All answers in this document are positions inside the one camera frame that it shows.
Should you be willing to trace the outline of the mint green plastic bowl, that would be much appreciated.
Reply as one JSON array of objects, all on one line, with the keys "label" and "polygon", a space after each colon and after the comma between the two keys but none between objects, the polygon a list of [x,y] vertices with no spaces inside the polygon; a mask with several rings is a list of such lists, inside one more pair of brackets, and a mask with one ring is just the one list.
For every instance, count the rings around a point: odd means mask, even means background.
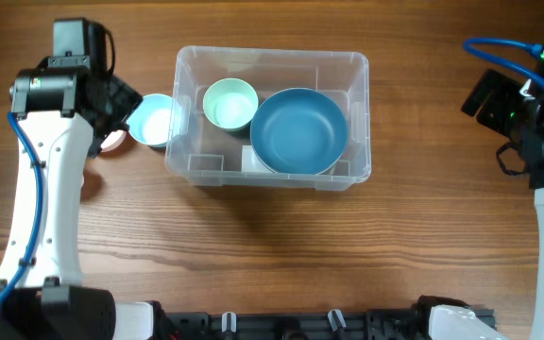
[{"label": "mint green plastic bowl", "polygon": [[259,107],[254,88],[240,78],[224,78],[212,84],[204,94],[203,111],[217,128],[237,131],[250,124]]}]

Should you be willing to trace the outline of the dark blue plate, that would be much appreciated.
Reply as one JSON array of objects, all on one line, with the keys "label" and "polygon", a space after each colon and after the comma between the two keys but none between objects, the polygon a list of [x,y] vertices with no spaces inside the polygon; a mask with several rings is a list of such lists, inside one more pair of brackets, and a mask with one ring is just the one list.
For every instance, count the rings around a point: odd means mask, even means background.
[{"label": "dark blue plate", "polygon": [[349,141],[347,118],[321,92],[293,88],[267,98],[250,125],[259,161],[276,173],[318,175],[342,156]]}]

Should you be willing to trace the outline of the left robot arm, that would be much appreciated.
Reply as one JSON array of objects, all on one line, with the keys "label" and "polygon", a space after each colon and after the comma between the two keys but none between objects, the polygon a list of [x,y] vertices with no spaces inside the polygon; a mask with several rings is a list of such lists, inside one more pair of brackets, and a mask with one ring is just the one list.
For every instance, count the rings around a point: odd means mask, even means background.
[{"label": "left robot arm", "polygon": [[19,163],[0,265],[0,339],[152,339],[155,307],[84,286],[77,250],[84,165],[128,129],[143,99],[115,76],[104,26],[58,19],[53,39],[52,54],[9,89]]}]

